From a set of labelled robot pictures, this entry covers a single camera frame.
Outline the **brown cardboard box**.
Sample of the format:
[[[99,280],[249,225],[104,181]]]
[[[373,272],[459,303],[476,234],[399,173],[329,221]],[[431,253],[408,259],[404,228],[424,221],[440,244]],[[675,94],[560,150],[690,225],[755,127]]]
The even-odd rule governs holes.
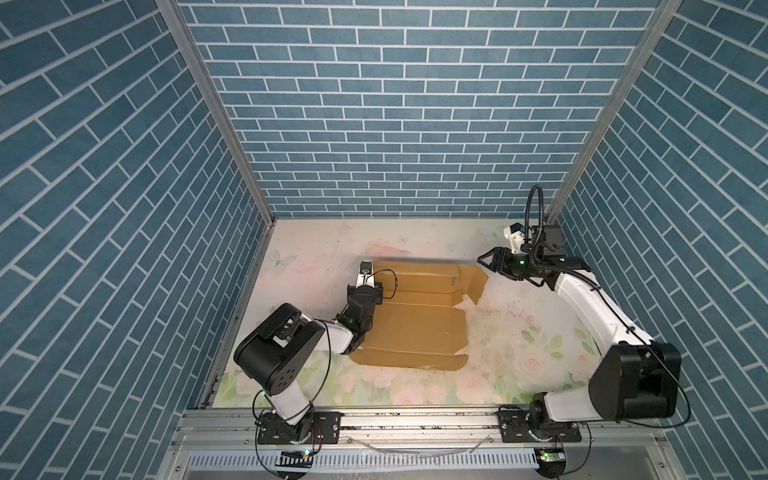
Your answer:
[[[357,364],[458,371],[468,362],[466,299],[478,304],[488,275],[455,263],[380,261],[374,281],[384,299],[372,329],[350,354]]]

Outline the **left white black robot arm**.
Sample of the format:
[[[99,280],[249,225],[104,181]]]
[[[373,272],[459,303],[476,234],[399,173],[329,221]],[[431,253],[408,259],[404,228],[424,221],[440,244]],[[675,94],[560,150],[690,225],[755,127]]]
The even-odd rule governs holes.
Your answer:
[[[277,417],[294,427],[311,416],[312,401],[298,385],[311,354],[349,355],[372,330],[383,287],[368,282],[347,289],[347,304],[334,320],[313,319],[290,303],[280,305],[235,348],[233,361],[273,406]]]

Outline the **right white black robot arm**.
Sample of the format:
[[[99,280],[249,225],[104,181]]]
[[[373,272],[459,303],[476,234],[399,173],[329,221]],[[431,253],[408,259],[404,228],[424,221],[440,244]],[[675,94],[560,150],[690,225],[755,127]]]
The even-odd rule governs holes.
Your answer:
[[[534,397],[530,430],[601,420],[648,426],[652,419],[672,417],[686,397],[679,381],[680,352],[631,320],[584,260],[564,255],[559,244],[551,243],[549,236],[560,232],[557,227],[514,223],[504,230],[507,246],[477,259],[509,280],[552,290],[577,314],[601,355],[585,386]]]

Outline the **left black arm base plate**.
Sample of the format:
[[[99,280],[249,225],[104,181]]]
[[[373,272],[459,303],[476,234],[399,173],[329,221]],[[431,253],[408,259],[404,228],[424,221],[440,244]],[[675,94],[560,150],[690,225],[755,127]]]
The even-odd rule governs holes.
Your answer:
[[[257,420],[258,441],[267,445],[337,444],[341,419],[337,411],[311,411],[292,425],[275,413],[265,412]]]

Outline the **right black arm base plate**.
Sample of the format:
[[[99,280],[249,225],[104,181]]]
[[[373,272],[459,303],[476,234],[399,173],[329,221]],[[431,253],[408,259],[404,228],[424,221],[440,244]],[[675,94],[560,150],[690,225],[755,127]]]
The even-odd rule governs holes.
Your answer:
[[[496,411],[503,443],[579,443],[582,441],[576,423],[551,421],[546,414],[502,406]]]

